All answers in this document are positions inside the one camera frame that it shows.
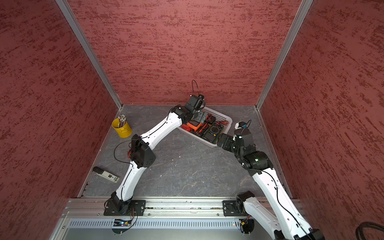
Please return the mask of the red black multimeter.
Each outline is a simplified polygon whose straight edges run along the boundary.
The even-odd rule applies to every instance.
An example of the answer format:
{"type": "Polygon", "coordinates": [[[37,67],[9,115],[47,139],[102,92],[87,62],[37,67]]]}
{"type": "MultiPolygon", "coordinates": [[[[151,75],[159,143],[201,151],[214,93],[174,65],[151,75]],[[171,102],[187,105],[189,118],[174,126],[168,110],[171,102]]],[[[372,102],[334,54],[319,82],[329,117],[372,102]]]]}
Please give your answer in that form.
{"type": "Polygon", "coordinates": [[[188,125],[181,125],[181,128],[187,132],[191,132],[192,131],[192,128],[189,127],[188,125]]]}

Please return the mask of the dark green multimeter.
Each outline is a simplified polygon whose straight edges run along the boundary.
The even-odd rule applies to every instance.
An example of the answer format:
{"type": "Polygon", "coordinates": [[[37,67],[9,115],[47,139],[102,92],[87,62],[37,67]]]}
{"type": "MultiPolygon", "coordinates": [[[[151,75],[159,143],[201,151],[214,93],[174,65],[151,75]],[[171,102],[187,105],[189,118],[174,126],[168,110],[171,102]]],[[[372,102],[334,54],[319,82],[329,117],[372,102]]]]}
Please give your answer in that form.
{"type": "Polygon", "coordinates": [[[127,157],[128,157],[129,159],[132,158],[132,157],[131,157],[132,152],[133,152],[132,149],[129,149],[128,152],[127,152],[127,157]]]}

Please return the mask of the green large multimeter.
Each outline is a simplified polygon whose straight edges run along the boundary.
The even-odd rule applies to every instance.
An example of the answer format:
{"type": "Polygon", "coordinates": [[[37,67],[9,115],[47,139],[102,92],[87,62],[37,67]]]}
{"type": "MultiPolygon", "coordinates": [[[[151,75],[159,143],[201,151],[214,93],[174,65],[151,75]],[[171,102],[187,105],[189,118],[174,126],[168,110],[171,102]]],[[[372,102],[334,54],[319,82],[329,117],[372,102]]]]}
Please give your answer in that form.
{"type": "Polygon", "coordinates": [[[203,134],[203,139],[209,143],[216,144],[221,132],[228,124],[228,121],[214,122],[203,134]]]}

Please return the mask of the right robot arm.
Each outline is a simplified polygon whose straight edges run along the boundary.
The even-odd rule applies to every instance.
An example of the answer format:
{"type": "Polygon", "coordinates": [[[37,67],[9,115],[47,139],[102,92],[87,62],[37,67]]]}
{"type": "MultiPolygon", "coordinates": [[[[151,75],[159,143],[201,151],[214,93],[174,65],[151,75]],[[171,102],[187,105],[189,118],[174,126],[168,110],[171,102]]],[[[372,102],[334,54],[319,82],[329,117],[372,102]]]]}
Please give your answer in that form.
{"type": "Polygon", "coordinates": [[[237,195],[239,211],[251,216],[274,240],[323,240],[323,233],[311,227],[283,188],[268,156],[256,149],[248,129],[237,129],[233,136],[222,134],[218,147],[235,155],[259,185],[272,210],[261,206],[251,192],[237,195]]]}

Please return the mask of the orange multimeter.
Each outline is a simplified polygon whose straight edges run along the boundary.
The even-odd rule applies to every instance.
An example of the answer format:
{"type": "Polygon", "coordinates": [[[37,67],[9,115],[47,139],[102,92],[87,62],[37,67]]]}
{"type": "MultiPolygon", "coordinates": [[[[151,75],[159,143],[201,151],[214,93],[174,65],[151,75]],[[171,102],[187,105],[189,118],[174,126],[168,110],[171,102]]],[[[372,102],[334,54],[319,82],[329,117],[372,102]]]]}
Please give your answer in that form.
{"type": "Polygon", "coordinates": [[[198,131],[201,127],[205,126],[205,123],[200,123],[197,121],[190,121],[187,123],[187,126],[191,128],[193,131],[198,131]]]}

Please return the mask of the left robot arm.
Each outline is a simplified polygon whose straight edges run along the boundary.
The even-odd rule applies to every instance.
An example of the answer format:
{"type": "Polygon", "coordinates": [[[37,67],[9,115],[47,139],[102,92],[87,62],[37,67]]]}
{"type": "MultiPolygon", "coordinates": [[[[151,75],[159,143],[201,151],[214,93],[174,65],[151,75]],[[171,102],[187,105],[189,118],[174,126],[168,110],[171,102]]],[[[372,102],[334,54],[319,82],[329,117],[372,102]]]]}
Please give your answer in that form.
{"type": "Polygon", "coordinates": [[[190,104],[186,104],[185,106],[177,105],[171,108],[167,116],[151,130],[141,136],[134,135],[132,137],[130,166],[121,185],[111,194],[111,198],[106,202],[106,210],[111,210],[120,216],[125,216],[132,212],[130,202],[135,187],[143,172],[150,167],[156,159],[153,149],[174,129],[183,124],[187,124],[191,120],[195,121],[204,106],[204,104],[196,107],[190,104]]]}

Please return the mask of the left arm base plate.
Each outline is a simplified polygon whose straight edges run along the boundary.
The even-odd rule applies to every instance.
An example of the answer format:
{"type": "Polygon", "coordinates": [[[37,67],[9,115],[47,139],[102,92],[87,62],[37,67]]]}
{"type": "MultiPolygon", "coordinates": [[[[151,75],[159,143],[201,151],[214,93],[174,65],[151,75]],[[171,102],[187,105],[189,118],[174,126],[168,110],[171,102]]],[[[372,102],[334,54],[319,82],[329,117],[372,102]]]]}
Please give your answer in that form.
{"type": "Polygon", "coordinates": [[[124,204],[119,210],[111,199],[105,202],[104,216],[143,216],[147,201],[131,200],[128,205],[124,204]]]}

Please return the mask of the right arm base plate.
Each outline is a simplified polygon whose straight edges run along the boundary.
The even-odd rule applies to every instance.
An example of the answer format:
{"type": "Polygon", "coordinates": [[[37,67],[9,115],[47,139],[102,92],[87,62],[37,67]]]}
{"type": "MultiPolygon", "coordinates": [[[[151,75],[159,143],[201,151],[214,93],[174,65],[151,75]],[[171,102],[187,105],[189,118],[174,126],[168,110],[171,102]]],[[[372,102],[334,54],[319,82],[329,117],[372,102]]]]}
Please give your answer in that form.
{"type": "Polygon", "coordinates": [[[241,201],[222,201],[223,213],[225,217],[241,217],[248,216],[241,201]]]}

